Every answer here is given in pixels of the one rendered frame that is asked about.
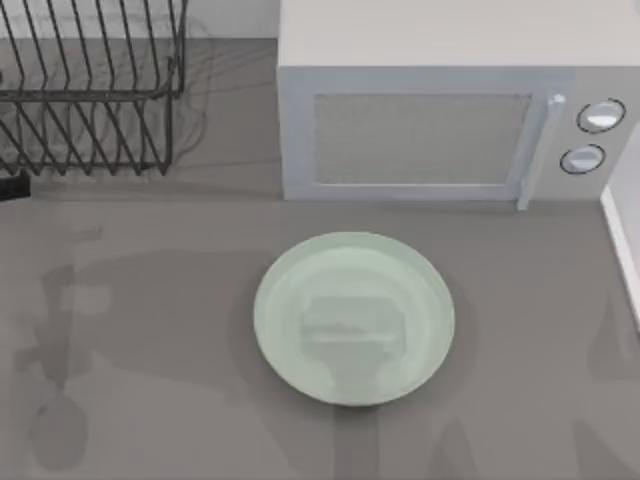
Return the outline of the pale green plate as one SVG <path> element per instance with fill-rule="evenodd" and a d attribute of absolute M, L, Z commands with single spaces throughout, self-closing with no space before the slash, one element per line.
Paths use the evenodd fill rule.
<path fill-rule="evenodd" d="M 282 253 L 257 287 L 252 323 L 278 377 L 323 403 L 369 407 L 405 397 L 443 366 L 456 311 L 437 268 L 371 232 L 331 232 Z"/>

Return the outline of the microwave oven door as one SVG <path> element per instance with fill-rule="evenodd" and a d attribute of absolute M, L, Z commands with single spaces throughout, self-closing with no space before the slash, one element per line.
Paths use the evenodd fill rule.
<path fill-rule="evenodd" d="M 571 79 L 535 67 L 280 67 L 284 196 L 516 200 L 546 101 Z"/>

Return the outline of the pale microwave oven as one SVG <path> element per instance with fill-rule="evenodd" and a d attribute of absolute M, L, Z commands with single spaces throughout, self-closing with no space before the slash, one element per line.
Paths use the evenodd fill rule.
<path fill-rule="evenodd" d="M 535 67 L 572 79 L 534 201 L 594 201 L 640 124 L 640 0 L 282 0 L 280 67 Z M 614 129 L 577 126 L 585 105 L 621 101 Z M 588 144 L 606 160 L 565 173 L 562 155 Z"/>

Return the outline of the small microwave knob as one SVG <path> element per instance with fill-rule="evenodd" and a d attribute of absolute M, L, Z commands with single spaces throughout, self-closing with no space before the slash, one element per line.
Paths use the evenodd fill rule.
<path fill-rule="evenodd" d="M 606 152 L 600 146 L 588 144 L 566 151 L 559 165 L 569 175 L 586 175 L 597 170 L 605 160 Z"/>

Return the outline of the large microwave knob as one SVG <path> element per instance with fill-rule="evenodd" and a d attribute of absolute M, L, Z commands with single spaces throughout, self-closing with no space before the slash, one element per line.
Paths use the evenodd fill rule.
<path fill-rule="evenodd" d="M 625 105 L 613 98 L 585 105 L 577 116 L 578 128 L 588 134 L 614 129 L 626 116 Z"/>

